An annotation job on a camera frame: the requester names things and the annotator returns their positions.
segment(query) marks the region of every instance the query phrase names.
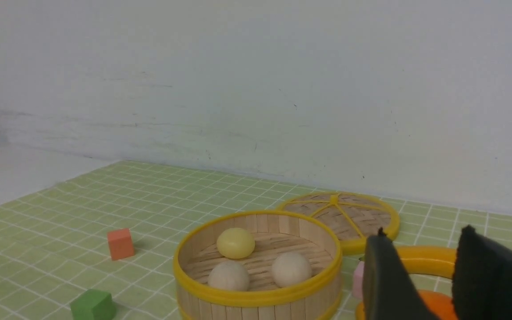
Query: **yellow bun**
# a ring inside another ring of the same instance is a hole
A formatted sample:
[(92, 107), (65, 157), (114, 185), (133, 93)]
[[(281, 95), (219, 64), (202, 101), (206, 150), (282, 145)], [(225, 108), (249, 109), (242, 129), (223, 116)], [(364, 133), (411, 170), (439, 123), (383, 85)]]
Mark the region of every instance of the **yellow bun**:
[(217, 250), (228, 259), (242, 259), (252, 254), (256, 242), (251, 233), (242, 228), (223, 231), (217, 239)]

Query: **toy food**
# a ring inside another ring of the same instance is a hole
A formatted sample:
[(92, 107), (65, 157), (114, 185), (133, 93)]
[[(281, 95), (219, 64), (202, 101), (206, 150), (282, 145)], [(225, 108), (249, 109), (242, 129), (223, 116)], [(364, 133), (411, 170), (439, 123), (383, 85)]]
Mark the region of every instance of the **toy food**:
[(241, 263), (224, 261), (209, 273), (207, 284), (213, 288), (231, 291), (247, 291), (250, 287), (250, 276)]
[(256, 242), (248, 230), (230, 228), (223, 231), (217, 239), (217, 250), (228, 259), (242, 259), (252, 254)]
[(311, 276), (311, 264), (301, 253), (282, 253), (272, 264), (272, 278), (280, 288), (298, 284)]

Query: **bamboo steamer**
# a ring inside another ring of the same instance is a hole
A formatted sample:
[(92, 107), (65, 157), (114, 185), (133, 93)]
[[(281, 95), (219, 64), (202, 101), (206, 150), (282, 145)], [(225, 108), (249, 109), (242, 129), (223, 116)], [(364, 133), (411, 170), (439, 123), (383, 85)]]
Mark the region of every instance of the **bamboo steamer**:
[[(247, 229), (256, 241), (254, 252), (237, 260), (250, 275), (247, 292), (207, 286), (213, 267), (226, 260), (216, 249), (216, 239), (233, 227)], [(313, 277), (278, 288), (270, 267), (280, 254), (293, 251), (309, 259)], [(343, 293), (342, 261), (336, 235), (316, 219), (282, 211), (235, 213), (198, 227), (177, 247), (177, 304), (185, 320), (328, 320)]]
[(327, 225), (341, 241), (344, 255), (364, 253), (366, 239), (376, 235), (379, 228), (391, 240), (400, 229), (400, 217), (388, 203), (349, 192), (298, 196), (279, 205), (278, 210), (300, 213)]

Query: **yellow ring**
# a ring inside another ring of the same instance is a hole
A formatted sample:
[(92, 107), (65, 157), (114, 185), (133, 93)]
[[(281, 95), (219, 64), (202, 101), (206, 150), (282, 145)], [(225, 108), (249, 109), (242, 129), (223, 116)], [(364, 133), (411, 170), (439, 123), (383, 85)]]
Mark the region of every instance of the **yellow ring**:
[[(381, 201), (377, 198), (374, 198), (373, 196), (370, 196), (370, 195), (355, 194), (352, 192), (314, 192), (311, 194), (300, 195), (300, 196), (294, 197), (290, 200), (287, 200), (286, 202), (280, 204), (277, 209), (285, 210), (284, 208), (286, 207), (286, 205), (288, 205), (290, 203), (300, 203), (299, 201), (297, 201), (297, 199), (301, 199), (304, 196), (327, 195), (327, 194), (357, 196), (359, 198), (362, 198), (362, 199), (365, 199), (365, 200), (368, 200), (368, 201), (371, 201), (371, 202), (374, 202), (374, 203), (380, 205), (381, 208), (377, 208), (377, 209), (380, 209), (381, 211), (384, 211), (390, 215), (390, 223), (388, 224), (388, 226), (386, 228), (384, 228), (384, 232), (386, 233), (386, 236), (391, 240), (396, 239), (396, 237), (398, 236), (398, 231), (400, 230), (400, 217), (398, 215), (398, 212), (396, 212), (396, 210), (394, 208), (392, 208), (388, 203)], [(301, 202), (313, 203), (313, 201), (301, 201)], [(342, 240), (341, 247), (343, 249), (343, 255), (346, 255), (346, 256), (360, 255), (361, 253), (364, 253), (364, 250), (366, 249), (366, 237), (362, 237), (361, 239), (357, 239), (357, 240)]]
[[(333, 318), (333, 316), (339, 309), (339, 304), (341, 303), (342, 296), (343, 292), (340, 292), (339, 295), (337, 296), (337, 299), (335, 300), (335, 303), (329, 306), (327, 311), (322, 316), (315, 320), (331, 320), (331, 318)], [(187, 313), (185, 313), (185, 311), (183, 310), (183, 308), (181, 308), (181, 305), (179, 303), (177, 303), (177, 308), (179, 309), (179, 313), (181, 314), (181, 318), (183, 318), (183, 320), (194, 320)]]
[[(205, 229), (211, 225), (219, 223), (220, 221), (229, 220), (234, 217), (239, 216), (248, 216), (248, 215), (284, 215), (296, 217), (301, 220), (309, 221), (315, 225), (318, 225), (323, 230), (325, 230), (329, 236), (333, 239), (337, 249), (337, 255), (331, 261), (331, 263), (321, 271), (317, 276), (310, 278), (300, 284), (289, 286), (286, 288), (261, 291), (261, 292), (234, 292), (227, 290), (219, 290), (215, 288), (211, 288), (207, 285), (201, 284), (194, 279), (191, 279), (185, 271), (181, 269), (179, 265), (179, 252), (181, 251), (183, 245), (193, 237), (193, 235), (197, 234), (202, 229)], [(207, 302), (211, 302), (212, 304), (220, 304), (224, 306), (230, 307), (244, 307), (244, 308), (255, 308), (255, 307), (263, 307), (263, 306), (274, 306), (276, 304), (288, 304), (290, 302), (300, 300), (307, 296), (311, 296), (313, 293), (316, 293), (317, 290), (329, 284), (329, 282), (333, 281), (335, 277), (340, 274), (341, 263), (343, 261), (343, 252), (341, 250), (341, 245), (339, 239), (331, 229), (329, 229), (325, 224), (315, 220), (313, 218), (286, 211), (252, 211), (252, 212), (241, 212), (234, 213), (232, 215), (220, 217), (219, 219), (210, 221), (209, 223), (205, 223), (200, 227), (197, 227), (195, 230), (191, 231), (182, 241), (179, 243), (177, 250), (175, 252), (175, 256), (173, 258), (173, 273), (175, 274), (175, 280), (181, 285), (181, 287), (196, 296), (201, 300), (205, 300)]]

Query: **orange block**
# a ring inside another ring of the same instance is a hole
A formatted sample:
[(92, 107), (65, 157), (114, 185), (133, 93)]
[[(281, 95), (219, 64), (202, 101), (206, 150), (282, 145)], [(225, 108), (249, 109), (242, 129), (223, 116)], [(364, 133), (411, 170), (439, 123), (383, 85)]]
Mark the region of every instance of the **orange block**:
[(108, 246), (112, 261), (125, 259), (136, 253), (128, 228), (108, 232)]

